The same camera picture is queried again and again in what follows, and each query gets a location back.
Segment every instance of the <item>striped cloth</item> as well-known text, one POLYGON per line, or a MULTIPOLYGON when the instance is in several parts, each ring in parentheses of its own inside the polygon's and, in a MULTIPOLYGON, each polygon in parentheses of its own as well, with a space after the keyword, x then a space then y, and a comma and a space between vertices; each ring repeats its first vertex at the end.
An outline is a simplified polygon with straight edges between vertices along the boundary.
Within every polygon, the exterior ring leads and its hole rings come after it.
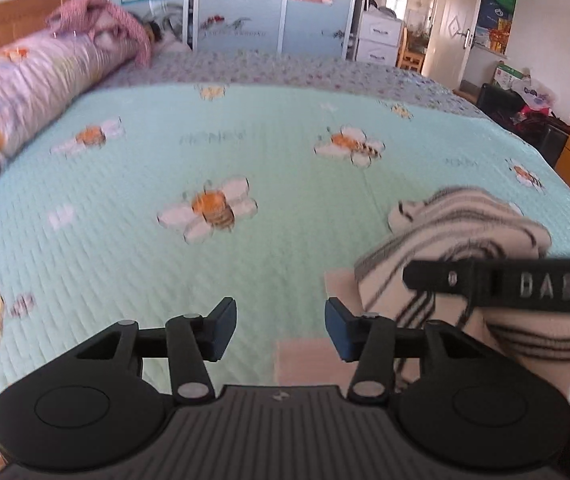
MULTIPOLYGON (((511 309, 470 309, 465 298, 408 290, 411 260, 539 258, 552 240, 547 229, 485 190, 443 189, 425 202, 401 202, 389 215, 395 236, 363 256, 354 275, 363 310, 421 328, 441 319, 509 355, 570 396, 570 316, 511 309)), ((397 360, 399 383, 419 376, 417 360, 397 360)))

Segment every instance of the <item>plastic bag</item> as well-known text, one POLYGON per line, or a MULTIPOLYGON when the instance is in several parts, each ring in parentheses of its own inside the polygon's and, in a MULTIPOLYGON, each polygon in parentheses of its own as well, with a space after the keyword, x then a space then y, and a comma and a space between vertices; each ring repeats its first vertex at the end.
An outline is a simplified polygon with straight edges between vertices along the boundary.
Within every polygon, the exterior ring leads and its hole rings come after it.
POLYGON ((528 77, 514 79, 511 88, 523 98, 525 104, 532 110, 552 108, 556 102, 556 94, 536 79, 528 77))

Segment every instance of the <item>bed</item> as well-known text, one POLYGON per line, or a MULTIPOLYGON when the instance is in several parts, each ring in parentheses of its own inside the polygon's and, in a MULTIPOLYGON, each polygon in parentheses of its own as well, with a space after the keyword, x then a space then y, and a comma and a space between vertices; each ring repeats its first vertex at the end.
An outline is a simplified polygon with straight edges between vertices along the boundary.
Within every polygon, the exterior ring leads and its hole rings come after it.
MULTIPOLYGON (((324 273, 388 237, 399 200, 444 186, 517 205, 570 255, 566 184, 414 73, 256 53, 124 66, 0 174, 0 391, 118 320, 163 326, 224 296, 238 327, 215 386, 284 383, 288 351, 327 349, 324 273), (326 156, 337 136, 358 149, 326 156)), ((143 375, 169 390, 165 362, 143 375)))

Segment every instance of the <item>pink clothing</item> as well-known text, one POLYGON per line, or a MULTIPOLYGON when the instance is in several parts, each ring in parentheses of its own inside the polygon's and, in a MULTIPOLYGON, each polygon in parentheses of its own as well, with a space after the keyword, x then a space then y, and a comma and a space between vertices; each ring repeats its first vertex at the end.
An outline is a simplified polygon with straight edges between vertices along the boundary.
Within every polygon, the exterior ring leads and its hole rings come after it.
POLYGON ((101 32, 111 32, 116 39, 129 37, 138 43, 136 63, 149 66, 152 46, 143 26, 127 10, 109 0, 69 0, 47 19, 52 32, 84 32, 93 40, 101 32), (111 20, 102 20, 107 12, 111 20))

